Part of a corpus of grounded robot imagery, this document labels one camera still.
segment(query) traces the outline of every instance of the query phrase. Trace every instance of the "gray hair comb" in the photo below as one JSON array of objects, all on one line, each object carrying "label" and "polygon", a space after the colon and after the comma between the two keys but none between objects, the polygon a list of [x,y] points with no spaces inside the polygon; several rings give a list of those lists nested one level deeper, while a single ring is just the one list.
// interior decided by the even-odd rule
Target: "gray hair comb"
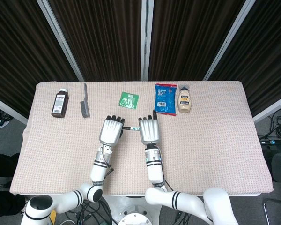
[{"label": "gray hair comb", "polygon": [[89,105],[88,105],[88,90],[86,88],[86,83],[84,83],[84,100],[80,102],[82,116],[84,118],[89,117]]}]

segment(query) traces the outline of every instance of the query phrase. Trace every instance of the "dark curtain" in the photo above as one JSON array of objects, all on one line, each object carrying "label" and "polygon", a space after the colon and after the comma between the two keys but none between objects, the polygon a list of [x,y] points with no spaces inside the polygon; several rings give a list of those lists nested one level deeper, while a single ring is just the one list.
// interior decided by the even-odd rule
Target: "dark curtain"
[{"label": "dark curtain", "polygon": [[77,78],[39,5],[0,0],[0,100],[28,117],[35,86],[46,81]]},{"label": "dark curtain", "polygon": [[244,0],[155,0],[150,81],[202,80]]},{"label": "dark curtain", "polygon": [[281,0],[257,0],[209,80],[243,83],[255,116],[281,98]]},{"label": "dark curtain", "polygon": [[50,0],[86,81],[139,81],[141,0]]}]

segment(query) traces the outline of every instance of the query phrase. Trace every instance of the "beige textured tablecloth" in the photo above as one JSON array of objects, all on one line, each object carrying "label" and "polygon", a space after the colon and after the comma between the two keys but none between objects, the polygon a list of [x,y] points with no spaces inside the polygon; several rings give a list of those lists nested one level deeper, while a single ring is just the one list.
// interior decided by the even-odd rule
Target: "beige textured tablecloth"
[{"label": "beige textured tablecloth", "polygon": [[[125,118],[138,127],[138,118],[152,113],[156,82],[87,82],[90,118],[81,115],[82,82],[37,85],[18,167],[10,191],[54,194],[91,182],[90,170],[100,146],[107,115]],[[240,82],[162,82],[189,84],[192,109],[177,116],[158,114],[164,175],[177,191],[200,195],[210,187],[229,194],[273,190],[255,126]],[[68,89],[65,118],[51,116],[60,88]],[[139,95],[135,110],[118,106],[121,93]],[[145,146],[138,131],[124,131],[110,164],[114,172],[104,194],[143,194],[148,181]]]}]

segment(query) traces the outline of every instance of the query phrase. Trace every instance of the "blue packaging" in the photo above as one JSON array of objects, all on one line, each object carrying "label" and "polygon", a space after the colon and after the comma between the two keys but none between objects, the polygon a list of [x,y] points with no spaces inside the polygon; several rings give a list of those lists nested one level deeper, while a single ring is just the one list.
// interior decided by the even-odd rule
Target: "blue packaging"
[{"label": "blue packaging", "polygon": [[156,98],[155,110],[158,113],[176,116],[175,93],[177,85],[175,84],[155,84]]}]

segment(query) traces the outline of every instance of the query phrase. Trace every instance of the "robotic arm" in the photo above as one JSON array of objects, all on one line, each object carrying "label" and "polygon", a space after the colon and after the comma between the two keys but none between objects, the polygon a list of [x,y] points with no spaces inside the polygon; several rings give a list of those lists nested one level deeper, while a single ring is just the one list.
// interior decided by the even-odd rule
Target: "robotic arm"
[{"label": "robotic arm", "polygon": [[154,187],[146,191],[147,203],[164,205],[175,210],[195,215],[210,225],[238,225],[232,211],[229,196],[221,188],[210,188],[204,192],[204,203],[196,196],[167,192],[164,186],[163,163],[159,143],[159,126],[155,110],[153,119],[149,115],[139,118],[140,139],[146,145],[146,164],[148,177]]},{"label": "robotic arm", "polygon": [[90,177],[92,185],[83,183],[75,191],[62,195],[39,195],[29,200],[21,225],[49,225],[50,213],[56,210],[57,213],[64,213],[82,205],[83,200],[97,202],[102,196],[102,188],[105,177],[113,171],[109,165],[112,154],[112,148],[117,145],[123,130],[125,120],[107,116],[101,133],[100,143],[102,146],[98,149]]}]

